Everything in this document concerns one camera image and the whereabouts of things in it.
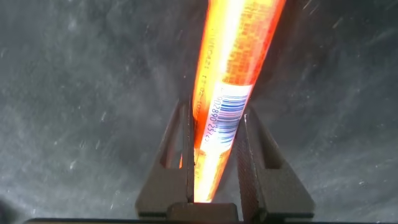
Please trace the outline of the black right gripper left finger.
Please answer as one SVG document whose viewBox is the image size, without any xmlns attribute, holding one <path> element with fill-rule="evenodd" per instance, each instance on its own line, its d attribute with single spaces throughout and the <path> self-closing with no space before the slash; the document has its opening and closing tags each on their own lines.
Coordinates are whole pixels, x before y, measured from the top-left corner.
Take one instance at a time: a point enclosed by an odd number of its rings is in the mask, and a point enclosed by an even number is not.
<svg viewBox="0 0 398 224">
<path fill-rule="evenodd" d="M 193 201 L 193 145 L 192 101 L 179 101 L 137 197 L 135 208 L 139 218 L 165 218 L 173 204 Z"/>
</svg>

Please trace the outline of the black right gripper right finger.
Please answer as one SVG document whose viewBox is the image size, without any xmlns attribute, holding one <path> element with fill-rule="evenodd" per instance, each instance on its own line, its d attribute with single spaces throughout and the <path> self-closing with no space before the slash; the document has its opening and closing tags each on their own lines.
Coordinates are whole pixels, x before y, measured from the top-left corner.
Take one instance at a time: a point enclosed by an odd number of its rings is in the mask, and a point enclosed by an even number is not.
<svg viewBox="0 0 398 224">
<path fill-rule="evenodd" d="M 241 208 L 245 220 L 310 220 L 315 202 L 254 108 L 236 133 Z"/>
</svg>

